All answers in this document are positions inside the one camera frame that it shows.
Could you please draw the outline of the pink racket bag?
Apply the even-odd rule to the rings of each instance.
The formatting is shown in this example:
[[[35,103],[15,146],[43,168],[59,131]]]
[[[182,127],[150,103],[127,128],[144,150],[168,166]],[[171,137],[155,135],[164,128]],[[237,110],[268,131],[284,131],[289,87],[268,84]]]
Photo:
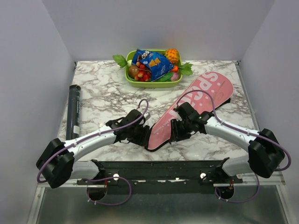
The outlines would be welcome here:
[[[198,119],[198,132],[204,133],[204,124],[213,109],[229,103],[233,92],[233,84],[221,73],[212,71],[198,76],[150,129],[145,149],[154,152],[169,143],[172,119]]]

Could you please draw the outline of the black shuttlecock tube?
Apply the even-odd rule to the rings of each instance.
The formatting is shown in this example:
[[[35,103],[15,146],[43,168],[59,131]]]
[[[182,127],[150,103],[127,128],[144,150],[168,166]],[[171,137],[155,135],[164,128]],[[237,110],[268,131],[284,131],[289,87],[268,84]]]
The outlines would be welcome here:
[[[66,140],[72,140],[79,137],[80,127],[80,94],[79,85],[69,86],[67,122],[66,122]]]

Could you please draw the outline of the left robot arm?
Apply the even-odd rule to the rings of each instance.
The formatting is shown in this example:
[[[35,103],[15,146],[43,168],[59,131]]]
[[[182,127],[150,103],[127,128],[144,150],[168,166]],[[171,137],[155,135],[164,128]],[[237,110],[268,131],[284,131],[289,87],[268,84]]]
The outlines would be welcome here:
[[[149,112],[131,110],[127,116],[110,120],[98,130],[76,139],[53,139],[36,162],[39,183],[48,183],[53,189],[72,179],[88,179],[93,184],[103,181],[103,172],[96,161],[80,161],[91,152],[117,142],[128,141],[146,145],[149,126],[145,122]]]

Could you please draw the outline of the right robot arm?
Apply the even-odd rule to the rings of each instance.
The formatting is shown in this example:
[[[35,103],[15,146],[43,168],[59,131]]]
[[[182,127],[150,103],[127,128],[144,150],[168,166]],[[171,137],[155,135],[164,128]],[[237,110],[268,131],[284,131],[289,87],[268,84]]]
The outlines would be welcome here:
[[[189,139],[194,133],[220,137],[246,151],[245,156],[225,158],[213,171],[214,178],[225,183],[232,176],[254,173],[270,178],[285,158],[272,131],[250,130],[226,123],[211,112],[198,113],[185,102],[174,110],[180,117],[171,120],[170,142]]]

